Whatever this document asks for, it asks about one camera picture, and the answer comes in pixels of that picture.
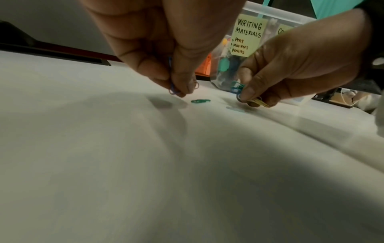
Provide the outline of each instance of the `yellow label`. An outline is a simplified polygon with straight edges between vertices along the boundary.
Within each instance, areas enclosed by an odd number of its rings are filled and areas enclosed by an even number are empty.
[[[268,20],[240,14],[233,28],[229,50],[232,55],[249,57],[259,47]]]
[[[285,25],[285,24],[281,24],[279,26],[279,28],[277,29],[277,33],[276,34],[284,33],[284,32],[286,32],[286,31],[288,31],[290,29],[293,29],[293,27]]]

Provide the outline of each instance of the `orange object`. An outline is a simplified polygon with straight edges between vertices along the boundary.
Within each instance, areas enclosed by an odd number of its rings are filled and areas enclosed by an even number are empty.
[[[203,63],[195,70],[196,75],[209,76],[211,72],[211,54],[203,61]]]

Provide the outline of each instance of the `plastic storage bin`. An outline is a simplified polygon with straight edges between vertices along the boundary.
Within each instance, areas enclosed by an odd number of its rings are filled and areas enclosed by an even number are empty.
[[[219,89],[230,92],[232,82],[238,80],[237,70],[241,62],[259,46],[275,35],[314,20],[299,14],[246,2],[222,43],[212,51],[210,72],[212,83]]]

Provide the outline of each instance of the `black sleeve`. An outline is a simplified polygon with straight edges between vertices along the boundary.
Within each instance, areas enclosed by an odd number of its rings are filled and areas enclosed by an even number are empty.
[[[384,0],[364,0],[355,8],[363,9],[371,19],[372,39],[362,64],[366,79],[373,79],[384,89],[384,65],[373,66],[372,62],[384,57]]]

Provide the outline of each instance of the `desk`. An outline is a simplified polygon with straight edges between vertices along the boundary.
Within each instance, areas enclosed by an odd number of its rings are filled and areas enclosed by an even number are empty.
[[[111,64],[0,52],[1,242],[383,242],[373,117]]]

